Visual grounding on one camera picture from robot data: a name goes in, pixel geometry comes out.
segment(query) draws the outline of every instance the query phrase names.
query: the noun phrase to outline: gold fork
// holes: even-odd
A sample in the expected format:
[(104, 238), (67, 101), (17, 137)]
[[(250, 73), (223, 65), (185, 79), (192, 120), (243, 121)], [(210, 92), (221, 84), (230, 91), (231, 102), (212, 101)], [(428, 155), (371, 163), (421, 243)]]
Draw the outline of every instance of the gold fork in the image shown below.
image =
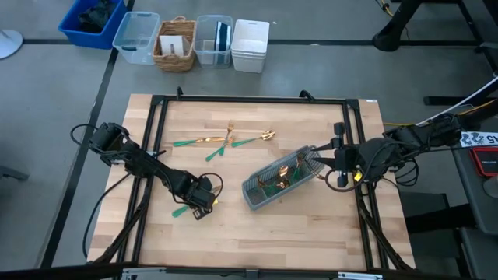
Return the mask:
[[(230, 132), (232, 132), (232, 130), (233, 130), (233, 123), (232, 123), (231, 121), (229, 121), (229, 122), (228, 122), (228, 128), (226, 128), (226, 131), (228, 131), (228, 132), (226, 133), (225, 142), (223, 143), (222, 147), (223, 147), (224, 145), (226, 145), (226, 142), (228, 142), (228, 140), (229, 140), (229, 139), (228, 139), (228, 136), (230, 135)], [(223, 156), (223, 153), (224, 153), (224, 152), (225, 152), (225, 149), (220, 149), (220, 150), (219, 150), (219, 155), (220, 155), (220, 156)]]
[(223, 145), (222, 145), (221, 147), (219, 147), (219, 149), (217, 149), (214, 153), (212, 153), (211, 155), (207, 156), (207, 157), (205, 158), (205, 161), (209, 161), (209, 160), (211, 160), (214, 156), (216, 156), (216, 154), (217, 154), (217, 153), (218, 153), (221, 149), (225, 149), (225, 146), (226, 146), (226, 145), (229, 145), (229, 144), (232, 144), (232, 143), (233, 143), (233, 141), (235, 141), (235, 137), (233, 137), (233, 136), (232, 136), (232, 137), (230, 137), (230, 139), (228, 139), (228, 142), (227, 142), (227, 143), (223, 144)]

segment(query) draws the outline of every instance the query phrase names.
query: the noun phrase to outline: concrete floor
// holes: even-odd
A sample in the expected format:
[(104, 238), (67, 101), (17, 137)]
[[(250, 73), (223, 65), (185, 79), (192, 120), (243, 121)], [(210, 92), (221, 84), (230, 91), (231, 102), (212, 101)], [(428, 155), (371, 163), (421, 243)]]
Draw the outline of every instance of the concrete floor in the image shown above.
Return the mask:
[[(482, 3), (465, 3), (482, 35), (498, 39)], [(5, 0), (0, 27), (26, 39), (65, 38), (57, 25), (70, 5)], [(271, 39), (369, 40), (389, 20), (374, 0), (136, 0), (133, 9), (157, 12), (163, 20), (211, 13), (264, 20), (271, 23)], [(423, 5), (408, 28), (412, 40), (472, 40), (456, 5)], [(0, 61), (0, 164), (31, 175), (22, 183), (0, 180), (0, 270), (39, 264), (77, 150), (69, 130), (87, 122), (109, 55), (72, 45), (24, 45)], [(177, 86), (189, 95), (295, 96), (306, 89), (316, 97), (377, 99), (385, 121), (417, 121), (443, 109), (425, 107), (423, 96), (463, 96), (490, 78), (485, 58), (468, 47), (384, 53), (373, 47), (271, 45), (261, 75), (198, 65), (187, 73), (165, 73), (118, 57), (97, 123), (121, 123), (132, 93), (172, 94)], [(446, 193), (451, 205), (466, 202), (450, 153), (421, 156), (419, 164), (419, 183), (403, 191)], [(89, 153), (54, 265), (85, 262), (82, 233), (108, 172)]]

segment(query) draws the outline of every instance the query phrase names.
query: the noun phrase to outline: wooden table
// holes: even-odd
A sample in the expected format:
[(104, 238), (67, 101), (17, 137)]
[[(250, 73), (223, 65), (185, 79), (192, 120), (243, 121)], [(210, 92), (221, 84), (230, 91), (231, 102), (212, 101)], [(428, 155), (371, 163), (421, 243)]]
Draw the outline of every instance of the wooden table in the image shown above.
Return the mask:
[[(151, 95), (132, 95), (124, 117), (123, 126), (137, 143), (142, 141), (150, 100)], [(384, 127), (377, 101), (361, 100), (359, 103), (366, 139), (380, 136)], [(350, 115), (355, 128), (352, 112)], [(234, 123), (233, 134), (238, 140), (258, 137), (268, 129), (275, 130), (276, 135), (268, 142), (255, 141), (226, 149), (223, 157), (216, 156), (208, 163), (205, 157), (220, 143), (173, 147), (175, 141), (224, 136), (228, 121)], [(171, 193), (160, 180), (154, 180), (139, 263), (364, 270), (353, 191), (338, 193), (323, 181), (313, 179), (256, 212), (248, 208), (242, 197), (242, 181), (251, 173), (304, 145), (329, 142), (333, 124), (339, 121), (343, 121), (342, 108), (336, 105), (169, 102), (160, 147), (167, 152), (160, 160), (169, 167), (188, 170), (196, 176), (218, 173), (225, 187), (213, 213), (196, 221), (190, 210), (173, 218), (171, 212), (181, 205), (173, 202)], [(155, 134), (154, 128), (149, 149)], [(358, 142), (356, 129), (353, 134)], [(321, 154), (331, 156), (331, 151)], [(123, 166), (113, 166), (107, 187), (124, 175)], [(386, 178), (394, 179), (392, 174), (387, 174)], [(129, 177), (103, 200), (89, 260), (99, 257), (121, 230), (132, 181)], [(385, 236), (405, 262), (414, 267), (398, 190), (381, 181), (376, 193)], [(372, 234), (370, 242), (374, 263), (379, 267)], [(126, 260), (131, 258), (132, 246), (133, 242), (129, 242)]]

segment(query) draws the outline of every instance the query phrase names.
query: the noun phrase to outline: wicker basket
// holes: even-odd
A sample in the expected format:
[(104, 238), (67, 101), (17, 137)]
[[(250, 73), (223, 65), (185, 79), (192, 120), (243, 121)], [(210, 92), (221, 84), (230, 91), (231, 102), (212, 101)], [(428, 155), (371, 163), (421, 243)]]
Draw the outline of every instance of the wicker basket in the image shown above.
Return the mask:
[[(156, 36), (153, 48), (154, 63), (160, 69), (168, 72), (185, 72), (192, 69), (195, 60), (194, 52), (194, 29), (195, 20), (185, 20), (184, 16), (177, 16), (171, 21), (163, 21)], [(181, 35), (188, 43), (190, 50), (185, 57), (178, 57), (175, 54), (163, 55), (161, 52), (160, 35)]]

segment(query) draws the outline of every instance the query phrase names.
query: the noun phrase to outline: clear plastic bin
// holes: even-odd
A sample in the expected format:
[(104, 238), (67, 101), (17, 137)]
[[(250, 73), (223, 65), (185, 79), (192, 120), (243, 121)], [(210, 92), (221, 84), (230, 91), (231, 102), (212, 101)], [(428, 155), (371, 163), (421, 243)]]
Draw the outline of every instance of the clear plastic bin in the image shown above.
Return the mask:
[(197, 18), (194, 32), (194, 51), (203, 68), (230, 67), (230, 48), (215, 51), (216, 24), (230, 26), (230, 38), (233, 37), (233, 20), (230, 16), (206, 15)]
[(117, 30), (113, 46), (132, 64), (153, 65), (153, 45), (160, 17), (153, 12), (127, 12)]

